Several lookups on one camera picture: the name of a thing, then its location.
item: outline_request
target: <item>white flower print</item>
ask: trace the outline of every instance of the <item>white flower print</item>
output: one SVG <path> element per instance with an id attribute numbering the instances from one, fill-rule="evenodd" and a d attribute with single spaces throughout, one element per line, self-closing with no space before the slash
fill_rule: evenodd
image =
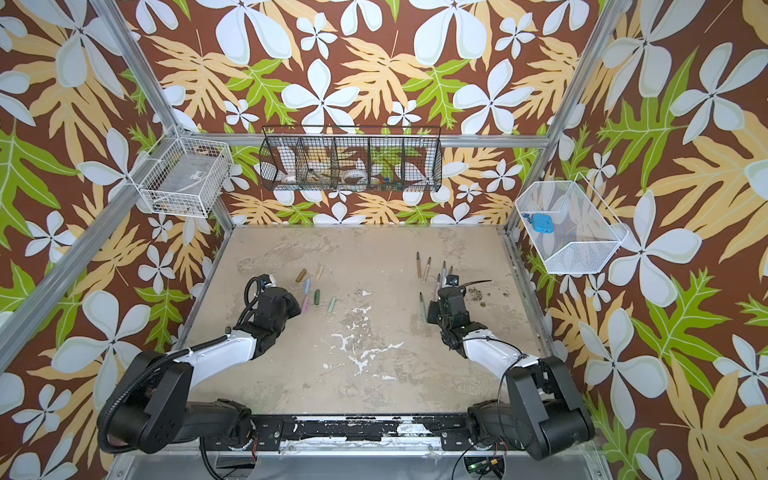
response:
<path id="1" fill-rule="evenodd" d="M 56 350 L 51 360 L 51 367 L 61 373 L 76 373 L 90 365 L 103 353 L 104 359 L 96 375 L 93 397 L 96 409 L 100 410 L 118 382 L 118 364 L 115 356 L 126 369 L 134 357 L 141 352 L 134 344 L 121 339 L 139 333 L 147 326 L 150 308 L 141 304 L 132 306 L 123 317 L 120 329 L 118 329 L 120 303 L 111 293 L 103 290 L 89 293 L 83 300 L 82 308 L 85 318 L 98 328 L 106 339 L 96 340 L 86 336 L 67 338 Z"/>
<path id="2" fill-rule="evenodd" d="M 154 217 L 149 217 L 149 224 L 154 228 L 152 230 L 152 239 L 157 239 L 158 242 L 168 241 L 168 232 L 174 227 L 174 222 L 165 220 L 165 214 L 157 215 L 157 220 Z"/>
<path id="3" fill-rule="evenodd" d="M 618 309 L 608 319 L 608 350 L 600 337 L 587 323 L 579 323 L 579 332 L 590 352 L 601 360 L 589 359 L 584 370 L 584 382 L 598 385 L 611 373 L 611 407 L 616 418 L 629 429 L 634 424 L 635 409 L 632 395 L 629 393 L 626 379 L 640 394 L 654 399 L 667 390 L 667 369 L 655 356 L 641 355 L 629 360 L 619 360 L 634 336 L 634 326 L 627 312 Z"/>
<path id="4" fill-rule="evenodd" d="M 336 197 L 338 197 L 339 200 L 341 200 L 342 202 L 346 202 L 346 198 L 349 195 L 352 195 L 352 191 L 351 190 L 340 190 L 339 188 L 337 188 L 333 192 L 328 194 L 328 198 L 336 198 Z"/>
<path id="5" fill-rule="evenodd" d="M 161 2 L 161 0 L 139 0 L 136 4 L 136 22 L 139 23 L 144 33 L 153 34 L 157 31 L 154 18 L 152 18 L 152 14 L 149 12 L 150 8 L 160 21 L 163 22 L 163 25 L 170 30 L 176 30 L 176 27 L 179 26 L 179 21 L 174 11 L 168 5 Z"/>
<path id="6" fill-rule="evenodd" d="M 216 25 L 216 39 L 221 51 L 238 65 L 250 62 L 250 42 L 245 19 L 250 20 L 256 36 L 267 55 L 272 58 L 290 58 L 293 49 L 288 34 L 279 23 L 254 8 L 267 0 L 197 0 L 208 8 L 232 8 Z"/>
<path id="7" fill-rule="evenodd" d="M 683 472 L 683 466 L 674 453 L 669 449 L 659 450 L 656 454 L 656 460 L 659 468 L 656 469 L 654 463 L 644 453 L 634 454 L 637 465 L 640 470 L 650 480 L 677 480 Z"/>
<path id="8" fill-rule="evenodd" d="M 210 275 L 211 270 L 214 269 L 214 263 L 210 261 L 210 258 L 203 257 L 203 262 L 200 266 L 203 269 L 203 281 L 195 283 L 192 286 L 192 290 L 190 290 L 190 294 L 195 298 L 200 298 L 200 295 L 203 293 L 203 285 L 205 284 L 205 280 Z"/>
<path id="9" fill-rule="evenodd" d="M 739 386 L 739 398 L 744 406 L 765 405 L 766 398 L 760 391 L 760 383 L 768 387 L 768 376 L 766 375 L 768 373 L 768 356 L 757 355 L 755 349 L 738 335 L 733 335 L 731 338 L 733 348 L 743 366 L 721 356 L 713 362 L 715 368 L 724 376 L 738 372 L 740 379 L 746 377 L 746 380 Z"/>
<path id="10" fill-rule="evenodd" d="M 597 168 L 590 168 L 587 172 L 587 180 L 592 181 L 594 180 L 594 187 L 600 188 L 605 183 L 605 178 L 611 178 L 616 174 L 616 167 L 613 165 L 608 164 L 608 158 L 611 157 L 611 152 L 605 152 L 604 154 L 600 155 L 599 153 L 595 152 L 592 154 L 592 160 L 594 161 L 594 166 Z"/>
<path id="11" fill-rule="evenodd" d="M 120 47 L 101 18 L 96 17 L 88 25 L 84 25 L 88 0 L 65 2 L 71 17 L 64 13 L 55 0 L 21 0 L 21 2 L 33 15 L 71 31 L 67 41 L 56 52 L 56 78 L 61 86 L 79 87 L 85 83 L 88 76 L 88 64 L 85 63 L 85 59 L 88 57 L 88 63 L 91 64 L 96 80 L 113 95 L 123 98 L 123 87 L 96 43 L 118 57 L 122 56 Z"/>
<path id="12" fill-rule="evenodd" d="M 302 17 L 296 19 L 296 28 L 304 33 L 312 35 L 311 37 L 301 39 L 301 49 L 304 51 L 312 50 L 312 47 L 317 43 L 317 49 L 326 60 L 328 60 L 328 45 L 326 44 L 333 43 L 338 38 L 329 31 L 323 31 L 327 23 L 326 14 L 322 12 L 315 15 L 314 25 L 308 18 Z"/>
<path id="13" fill-rule="evenodd" d="M 246 131 L 248 130 L 248 127 L 250 127 L 250 122 L 259 119 L 254 114 L 245 113 L 245 110 L 248 110 L 248 102 L 242 98 L 237 101 L 237 106 L 235 106 L 235 104 L 231 101 L 225 100 L 224 108 L 226 108 L 227 111 L 231 113 L 231 115 L 227 115 L 227 123 L 230 125 L 235 125 L 238 121 L 240 121 Z"/>
<path id="14" fill-rule="evenodd" d="M 74 463 L 61 463 L 69 453 L 69 449 L 72 448 L 73 438 L 74 433 L 68 433 L 59 441 L 42 471 L 40 470 L 40 457 L 37 453 L 22 453 L 13 461 L 8 477 L 11 480 L 67 480 L 78 472 Z"/>
<path id="15" fill-rule="evenodd" d="M 203 235 L 210 235 L 210 225 L 208 219 L 199 217 L 185 217 L 184 229 L 181 232 L 182 242 L 184 245 L 192 243 L 194 234 L 200 232 Z"/>
<path id="16" fill-rule="evenodd" d="M 163 277 L 168 279 L 176 278 L 176 274 L 169 267 L 171 262 L 174 261 L 174 252 L 173 250 L 168 250 L 168 252 L 163 255 L 161 261 L 160 254 L 157 252 L 157 247 L 155 245 L 150 245 L 147 247 L 147 258 L 153 263 L 153 266 L 139 265 L 139 278 L 145 282 L 153 280 L 152 288 L 157 295 L 160 295 L 164 286 Z"/>
<path id="17" fill-rule="evenodd" d="M 562 2 L 562 0 L 545 0 L 546 2 Z M 568 15 L 568 27 L 571 31 L 578 30 L 584 26 L 589 16 L 589 4 L 584 0 L 565 0 L 552 13 L 549 14 L 546 20 L 544 20 L 544 28 L 541 32 L 544 35 L 552 35 L 559 28 L 565 17 L 565 9 L 569 8 L 571 11 Z"/>
<path id="18" fill-rule="evenodd" d="M 58 428 L 58 424 L 61 421 L 57 410 L 63 409 L 72 397 L 72 392 L 65 390 L 58 394 L 56 400 L 51 402 L 53 395 L 56 392 L 56 388 L 50 383 L 40 389 L 38 394 L 38 401 L 40 402 L 40 410 L 37 409 L 24 409 L 15 413 L 12 418 L 16 423 L 28 423 L 27 428 L 24 429 L 24 435 L 22 436 L 22 443 L 26 443 L 32 436 L 38 431 L 40 425 L 45 425 L 45 430 L 48 432 L 55 432 Z"/>
<path id="19" fill-rule="evenodd" d="M 565 295 L 565 292 L 569 292 L 574 299 L 578 298 L 578 288 L 574 278 L 581 278 L 583 275 L 583 273 L 579 273 L 578 275 L 563 276 L 563 280 L 560 281 L 560 294 Z"/>
<path id="20" fill-rule="evenodd" d="M 496 128 L 505 134 L 515 129 L 515 116 L 502 107 L 517 107 L 533 93 L 533 87 L 516 88 L 499 95 L 512 79 L 512 63 L 508 59 L 500 61 L 488 74 L 488 94 L 475 84 L 465 85 L 453 95 L 453 105 L 465 110 L 482 107 L 480 111 L 469 115 L 462 122 L 463 134 L 476 134 L 488 120 L 488 112 L 493 113 Z"/>
<path id="21" fill-rule="evenodd" d="M 502 158 L 496 164 L 496 170 L 483 171 L 483 178 L 494 179 L 490 184 L 488 184 L 488 188 L 486 188 L 485 191 L 495 192 L 498 190 L 499 184 L 501 184 L 505 191 L 510 191 L 511 189 L 515 188 L 515 179 L 512 177 L 522 171 L 522 165 L 512 165 L 509 170 L 507 170 L 507 161 Z"/>
<path id="22" fill-rule="evenodd" d="M 666 48 L 653 45 L 678 33 L 691 23 L 701 10 L 704 0 L 673 0 L 664 17 L 656 24 L 663 0 L 644 0 L 640 5 L 641 38 L 621 37 L 614 40 L 603 51 L 603 63 L 606 68 L 616 68 L 627 59 L 614 76 L 605 98 L 605 111 L 610 110 L 624 92 L 629 80 L 632 79 L 640 59 L 643 67 L 640 69 L 639 88 L 644 98 L 658 97 L 661 89 L 667 84 L 672 67 L 672 56 Z"/>
<path id="23" fill-rule="evenodd" d="M 517 58 L 518 55 L 520 55 L 520 44 L 528 43 L 536 38 L 536 35 L 533 35 L 531 32 L 524 31 L 531 24 L 532 19 L 533 14 L 526 13 L 520 17 L 519 25 L 515 24 L 515 19 L 512 17 L 502 20 L 502 24 L 499 26 L 499 29 L 511 34 L 511 37 L 503 37 L 498 39 L 496 41 L 495 50 L 504 50 L 509 46 L 509 44 L 512 44 L 512 58 Z"/>
<path id="24" fill-rule="evenodd" d="M 40 253 L 44 248 L 48 248 L 48 258 L 52 263 L 57 263 L 64 256 L 63 253 L 58 251 L 58 248 L 62 245 L 72 245 L 75 241 L 74 235 L 66 228 L 63 232 L 57 233 L 58 229 L 64 225 L 64 218 L 58 212 L 53 210 L 45 218 L 45 226 L 48 231 L 41 229 L 36 223 L 32 223 L 27 220 L 27 228 L 29 233 L 35 238 L 33 241 L 27 244 L 27 250 L 24 252 L 25 257 L 31 257 Z"/>
<path id="25" fill-rule="evenodd" d="M 466 217 L 468 213 L 469 204 L 459 204 L 453 209 L 453 217 L 446 214 L 439 214 L 429 219 L 429 223 L 431 225 L 477 225 L 485 220 L 484 215 L 472 215 L 471 217 Z"/>
<path id="26" fill-rule="evenodd" d="M 360 89 L 346 87 L 334 91 L 326 97 L 328 87 L 331 85 L 331 71 L 322 60 L 317 58 L 306 71 L 306 78 L 310 81 L 310 87 L 314 94 L 299 84 L 290 84 L 283 89 L 281 94 L 283 103 L 289 108 L 316 107 L 310 114 L 301 120 L 304 131 L 308 134 L 320 134 L 327 113 L 334 125 L 339 125 L 348 134 L 355 133 L 355 121 L 344 110 L 333 107 L 349 107 L 357 98 Z"/>
<path id="27" fill-rule="evenodd" d="M 163 89 L 163 95 L 165 95 L 165 99 L 168 100 L 168 103 L 171 105 L 171 107 L 178 107 L 184 103 L 184 100 L 186 100 L 187 89 L 181 85 L 171 85 L 170 87 Z M 194 123 L 194 120 L 192 120 L 189 115 L 185 114 L 178 108 L 173 108 L 172 111 L 176 121 L 179 122 L 182 127 L 189 131 L 200 131 L 200 129 L 197 128 L 197 125 Z M 160 123 L 160 115 L 152 115 L 152 121 L 154 123 Z"/>
<path id="28" fill-rule="evenodd" d="M 0 91 L 9 94 L 23 94 L 29 88 L 29 75 L 20 71 L 4 71 L 0 74 Z M 27 125 L 35 126 L 35 119 L 29 113 L 29 109 L 23 103 L 15 98 L 0 93 L 0 108 L 13 115 L 15 118 L 23 121 Z"/>
<path id="29" fill-rule="evenodd" d="M 558 357 L 563 362 L 567 360 L 568 348 L 566 348 L 562 340 L 552 339 L 552 314 L 549 312 L 547 312 L 547 314 L 544 315 L 544 331 L 552 340 L 552 350 L 553 350 L 554 356 Z"/>
<path id="30" fill-rule="evenodd" d="M 589 284 L 584 287 L 584 296 L 592 299 L 592 306 L 599 312 L 603 308 L 601 300 L 606 303 L 611 301 L 611 294 L 607 290 L 601 290 L 605 283 L 605 273 L 601 273 L 597 278 L 590 273 L 587 275 L 587 281 Z"/>
<path id="31" fill-rule="evenodd" d="M 650 230 L 656 220 L 654 192 L 648 190 L 637 202 L 634 209 L 634 230 L 640 238 L 630 232 L 621 246 L 634 252 L 629 257 L 619 257 L 608 267 L 608 281 L 614 285 L 627 285 L 640 264 L 640 291 L 654 305 L 669 306 L 677 298 L 677 289 L 672 280 L 650 261 L 659 257 L 667 262 L 688 263 L 701 247 L 701 237 L 684 228 L 668 230 L 648 244 Z M 626 225 L 614 227 L 627 228 Z"/>
<path id="32" fill-rule="evenodd" d="M 283 168 L 286 171 L 277 170 L 274 165 L 267 162 L 260 162 L 254 165 L 253 169 L 265 180 L 285 181 L 288 183 L 288 179 L 293 178 L 291 182 L 296 182 L 296 155 L 289 147 L 277 147 L 277 150 L 280 154 L 280 159 L 283 161 Z M 317 203 L 323 201 L 322 192 L 319 190 L 299 190 L 299 193 L 308 202 Z M 279 201 L 282 205 L 293 205 L 296 199 L 293 190 L 275 190 L 272 194 L 275 200 Z"/>
<path id="33" fill-rule="evenodd" d="M 744 128 L 744 112 L 741 107 L 720 95 L 742 87 L 757 78 L 768 65 L 768 49 L 752 50 L 744 55 L 725 81 L 718 85 L 732 50 L 732 43 L 720 44 L 712 49 L 707 59 L 701 64 L 699 79 L 706 93 L 696 89 L 686 90 L 670 106 L 670 113 L 680 117 L 703 102 L 690 120 L 688 128 L 685 129 L 683 145 L 701 135 L 701 132 L 710 124 L 710 116 L 714 116 L 715 125 L 721 130 L 733 131 Z"/>
<path id="34" fill-rule="evenodd" d="M 0 373 L 0 415 L 24 402 L 24 382 L 15 373 Z"/>
<path id="35" fill-rule="evenodd" d="M 141 166 L 144 160 L 146 160 L 147 155 L 139 154 L 134 162 L 134 166 L 128 170 L 128 141 L 125 140 L 123 134 L 114 128 L 110 128 L 107 132 L 107 149 L 120 171 L 97 161 L 81 162 L 78 164 L 77 169 L 82 172 L 87 179 L 97 185 L 106 186 L 117 182 L 114 187 L 109 190 L 109 194 L 107 195 L 107 200 L 112 201 L 112 198 L 114 198 L 123 187 L 128 184 L 133 184 L 131 175 Z M 143 199 L 140 199 L 136 203 L 136 206 L 145 214 L 152 211 Z"/>
<path id="36" fill-rule="evenodd" d="M 243 167 L 239 164 L 233 164 L 230 167 L 230 176 L 225 178 L 224 183 L 221 185 L 224 191 L 234 192 L 235 185 L 240 187 L 242 190 L 248 190 L 250 188 L 250 184 L 248 183 L 248 180 L 240 178 L 240 175 L 242 174 Z"/>
<path id="37" fill-rule="evenodd" d="M 456 50 L 460 58 L 480 58 L 485 51 L 488 34 L 485 26 L 464 7 L 484 0 L 409 0 L 421 10 L 441 8 L 416 30 L 413 50 L 422 65 L 437 63 L 445 47 L 451 17 L 456 19 Z"/>
<path id="38" fill-rule="evenodd" d="M 0 0 L 0 8 L 5 7 L 5 0 Z M 13 41 L 8 33 L 11 32 L 15 37 L 25 37 L 27 27 L 24 22 L 14 17 L 0 17 L 0 48 L 5 51 L 11 51 Z"/>
<path id="39" fill-rule="evenodd" d="M 456 195 L 456 199 L 461 200 L 462 198 L 466 198 L 470 204 L 472 203 L 472 198 L 477 197 L 479 194 L 482 193 L 480 184 L 477 182 L 474 182 L 469 187 L 467 187 L 466 185 L 459 185 L 458 189 L 461 191 L 461 193 Z"/>
<path id="40" fill-rule="evenodd" d="M 331 0 L 331 2 L 348 2 L 349 0 Z M 350 36 L 357 33 L 357 8 L 360 7 L 362 19 L 370 31 L 376 31 L 382 26 L 382 9 L 371 0 L 352 0 L 341 14 L 341 31 Z"/>
<path id="41" fill-rule="evenodd" d="M 463 162 L 448 162 L 442 165 L 442 178 L 443 181 L 450 177 L 461 175 L 469 169 L 469 165 Z M 413 191 L 420 187 L 426 187 L 430 185 L 429 179 L 424 176 L 422 171 L 414 164 L 406 162 L 406 177 L 403 179 L 406 182 L 413 182 L 409 185 L 409 191 L 402 192 L 402 201 L 406 205 L 414 206 L 421 203 L 424 197 L 424 190 Z M 440 188 L 435 192 L 430 189 L 429 196 L 432 201 L 437 204 L 443 204 L 451 199 L 451 190 L 445 186 L 440 185 Z"/>
<path id="42" fill-rule="evenodd" d="M 560 137 L 558 137 L 558 157 L 560 158 L 560 161 L 569 160 L 571 155 L 574 153 L 576 143 L 574 142 L 573 138 L 569 137 L 568 134 L 565 133 L 565 131 L 579 126 L 581 123 L 581 118 L 584 116 L 585 107 L 585 104 L 576 104 L 571 112 L 568 113 L 568 118 L 565 119 L 565 124 L 563 125 L 563 133 L 561 133 Z M 547 125 L 552 125 L 553 121 L 554 116 L 547 120 Z"/>
<path id="43" fill-rule="evenodd" d="M 312 217 L 312 222 L 315 225 L 360 225 L 366 221 L 365 215 L 354 215 L 352 217 L 344 218 L 346 216 L 346 205 L 342 202 L 336 202 L 331 207 L 331 213 L 329 214 L 317 214 Z"/>
<path id="44" fill-rule="evenodd" d="M 403 127 L 408 127 L 410 124 L 420 121 L 422 119 L 420 116 L 411 113 L 415 108 L 416 100 L 408 100 L 408 107 L 405 109 L 400 102 L 395 100 L 392 102 L 392 113 L 394 115 L 390 115 L 389 118 L 386 119 L 386 124 L 397 125 L 402 122 Z"/>

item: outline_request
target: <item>floral wallpaper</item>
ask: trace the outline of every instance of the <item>floral wallpaper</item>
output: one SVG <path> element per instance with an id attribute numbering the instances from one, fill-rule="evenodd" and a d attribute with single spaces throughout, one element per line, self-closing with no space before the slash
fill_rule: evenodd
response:
<path id="1" fill-rule="evenodd" d="M 604 1 L 119 3 L 192 131 L 418 124 L 536 134 Z"/>
<path id="2" fill-rule="evenodd" d="M 86 0 L 0 0 L 0 328 L 161 129 Z M 102 478 L 95 421 L 142 349 L 167 351 L 220 245 L 215 219 L 139 204 L 0 374 L 0 478 Z"/>
<path id="3" fill-rule="evenodd" d="M 631 234 L 583 276 L 518 241 L 614 478 L 768 476 L 767 42 L 760 0 L 635 2 L 545 172 Z"/>

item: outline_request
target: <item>black cable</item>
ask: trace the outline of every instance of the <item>black cable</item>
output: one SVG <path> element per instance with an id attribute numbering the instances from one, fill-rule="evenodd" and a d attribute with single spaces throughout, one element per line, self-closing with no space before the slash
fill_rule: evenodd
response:
<path id="1" fill-rule="evenodd" d="M 462 453 L 456 459 L 456 463 L 453 464 L 453 470 L 451 471 L 451 480 L 453 480 L 454 475 L 456 475 L 456 467 L 458 466 L 458 463 L 462 460 L 462 458 L 464 458 L 464 455 L 467 455 L 467 452 L 469 452 L 469 449 L 471 449 L 472 447 L 474 447 L 474 445 L 470 445 L 469 447 L 467 447 L 467 449 L 464 451 L 464 453 Z"/>
<path id="2" fill-rule="evenodd" d="M 505 342 L 504 340 L 500 340 L 500 339 L 491 338 L 490 336 L 475 336 L 475 337 L 472 337 L 471 339 L 466 339 L 466 338 L 465 338 L 465 339 L 462 339 L 462 342 L 468 342 L 469 340 L 486 340 L 486 341 L 488 341 L 488 342 L 499 342 L 499 343 L 504 343 L 505 345 L 507 345 L 507 346 L 510 346 L 510 347 L 512 347 L 513 349 L 517 350 L 517 351 L 520 353 L 520 355 L 525 355 L 525 353 L 523 353 L 523 351 L 522 351 L 522 350 L 520 350 L 520 348 L 519 348 L 519 347 L 517 347 L 517 346 L 515 346 L 515 345 L 512 345 L 510 342 Z"/>
<path id="3" fill-rule="evenodd" d="M 210 473 L 210 476 L 214 477 L 216 480 L 224 480 L 219 476 L 219 474 L 216 473 L 214 467 L 210 466 L 210 462 L 208 461 L 208 452 L 205 451 L 205 439 L 203 437 L 200 437 L 200 455 L 203 457 L 203 465 L 205 465 L 205 469 L 208 471 L 208 473 Z"/>
<path id="4" fill-rule="evenodd" d="M 221 343 L 224 340 L 226 340 L 228 337 L 226 335 L 220 336 L 217 339 L 209 340 L 205 343 L 201 343 L 200 345 L 192 346 L 183 350 L 179 350 L 178 352 L 169 353 L 164 357 L 161 357 L 157 360 L 155 360 L 153 363 L 151 363 L 136 379 L 134 379 L 133 382 L 128 384 L 127 387 L 120 393 L 120 395 L 115 396 L 114 400 L 112 401 L 111 405 L 107 406 L 104 409 L 104 416 L 101 417 L 101 421 L 98 423 L 98 446 L 104 453 L 111 453 L 113 455 L 116 455 L 118 453 L 125 453 L 125 452 L 131 452 L 135 450 L 135 447 L 131 447 L 129 445 L 112 445 L 109 442 L 108 432 L 109 432 L 109 425 L 112 423 L 112 419 L 114 418 L 114 414 L 117 413 L 118 409 L 120 408 L 123 403 L 125 403 L 125 400 L 128 398 L 128 396 L 131 395 L 137 388 L 139 388 L 142 384 L 144 384 L 147 379 L 149 379 L 152 375 L 155 374 L 156 371 L 161 369 L 162 367 L 166 366 L 167 364 L 173 362 L 175 359 L 181 358 L 182 356 L 189 355 L 192 352 L 195 352 L 200 349 L 207 348 L 209 346 L 216 345 L 217 343 Z"/>
<path id="5" fill-rule="evenodd" d="M 498 415 L 498 426 L 502 429 L 502 440 L 504 440 L 507 437 L 507 432 L 504 430 L 504 424 L 502 423 L 502 385 L 504 385 L 504 377 L 507 375 L 507 372 L 512 370 L 515 365 L 520 362 L 520 360 L 527 357 L 523 352 L 520 352 L 520 356 L 517 360 L 515 360 L 507 369 L 502 373 L 502 379 L 498 382 L 498 397 L 496 398 L 496 414 Z"/>

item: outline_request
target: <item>wire basket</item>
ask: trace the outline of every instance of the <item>wire basket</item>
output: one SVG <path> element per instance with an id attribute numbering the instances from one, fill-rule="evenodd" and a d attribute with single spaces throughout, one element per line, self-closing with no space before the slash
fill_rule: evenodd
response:
<path id="1" fill-rule="evenodd" d="M 442 184 L 440 130 L 411 134 L 417 127 L 357 134 L 334 134 L 339 127 L 323 126 L 327 134 L 277 133 L 263 129 L 260 173 L 269 190 L 397 190 L 437 191 Z"/>
<path id="2" fill-rule="evenodd" d="M 136 188 L 156 214 L 207 218 L 230 176 L 232 152 L 224 142 L 169 140 L 150 156 L 155 165 Z"/>
<path id="3" fill-rule="evenodd" d="M 587 185 L 594 192 L 594 201 L 572 180 L 534 182 L 515 200 L 547 273 L 599 273 L 629 234 L 600 194 L 588 182 Z M 616 219 L 614 226 L 609 225 L 598 210 L 600 202 Z M 551 233 L 534 228 L 537 214 L 551 218 Z"/>

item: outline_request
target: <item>marker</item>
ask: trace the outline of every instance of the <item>marker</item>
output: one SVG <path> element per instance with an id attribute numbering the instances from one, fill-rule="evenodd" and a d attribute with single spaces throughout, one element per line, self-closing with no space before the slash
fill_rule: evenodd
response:
<path id="1" fill-rule="evenodd" d="M 427 281 L 427 275 L 429 275 L 429 264 L 432 263 L 432 257 L 427 259 L 427 267 L 426 270 L 424 270 L 424 279 L 422 280 L 423 283 L 426 283 Z"/>

